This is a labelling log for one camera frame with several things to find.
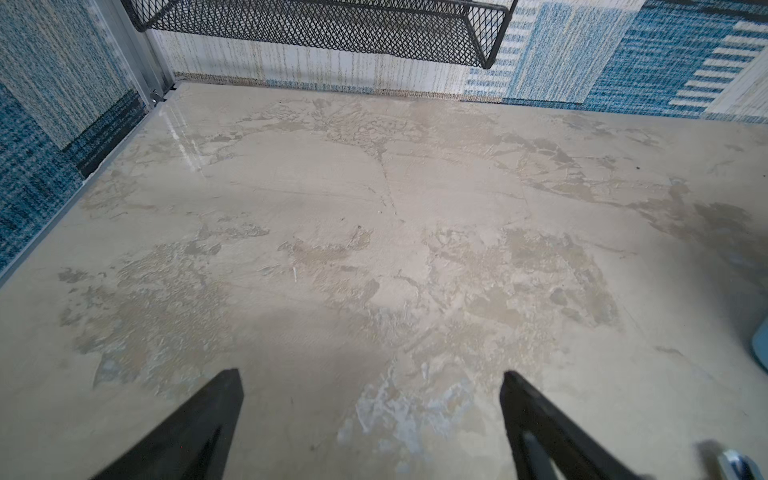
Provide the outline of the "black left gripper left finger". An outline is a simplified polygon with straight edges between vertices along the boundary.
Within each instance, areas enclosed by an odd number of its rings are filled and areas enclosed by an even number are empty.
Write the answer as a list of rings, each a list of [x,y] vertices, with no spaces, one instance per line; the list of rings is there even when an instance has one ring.
[[[240,372],[219,372],[96,479],[221,479],[244,399]]]

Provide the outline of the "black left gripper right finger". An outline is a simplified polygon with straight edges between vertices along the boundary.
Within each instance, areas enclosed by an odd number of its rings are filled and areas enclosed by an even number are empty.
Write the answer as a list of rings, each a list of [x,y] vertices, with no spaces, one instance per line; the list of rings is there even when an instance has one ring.
[[[637,479],[516,371],[504,373],[499,394],[519,479]]]

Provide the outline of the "light blue plastic tool box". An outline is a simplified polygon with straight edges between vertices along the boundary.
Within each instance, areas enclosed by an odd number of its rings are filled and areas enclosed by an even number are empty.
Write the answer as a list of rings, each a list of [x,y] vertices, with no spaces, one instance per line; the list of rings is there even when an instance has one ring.
[[[768,318],[765,317],[751,337],[751,350],[757,363],[768,370]]]

